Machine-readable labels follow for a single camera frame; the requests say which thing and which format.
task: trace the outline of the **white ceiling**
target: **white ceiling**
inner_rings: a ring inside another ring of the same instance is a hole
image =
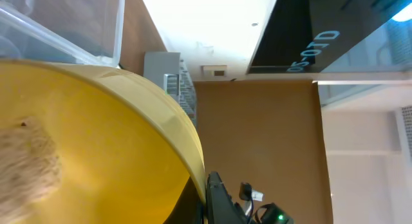
[[[168,51],[182,53],[193,80],[201,66],[246,73],[276,0],[144,0]]]
[[[334,111],[394,111],[412,105],[412,86],[377,86],[344,98],[323,110]]]

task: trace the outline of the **wooden table surface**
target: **wooden table surface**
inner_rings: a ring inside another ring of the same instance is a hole
[[[120,64],[142,75],[146,51],[166,51],[166,48],[143,0],[126,0]]]

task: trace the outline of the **cardboard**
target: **cardboard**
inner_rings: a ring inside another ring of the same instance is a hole
[[[241,182],[264,192],[298,224],[332,224],[317,84],[310,80],[197,82],[206,173],[234,201]]]

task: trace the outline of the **white wall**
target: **white wall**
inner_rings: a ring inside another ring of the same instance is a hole
[[[411,223],[395,115],[324,111],[322,118],[334,223]]]

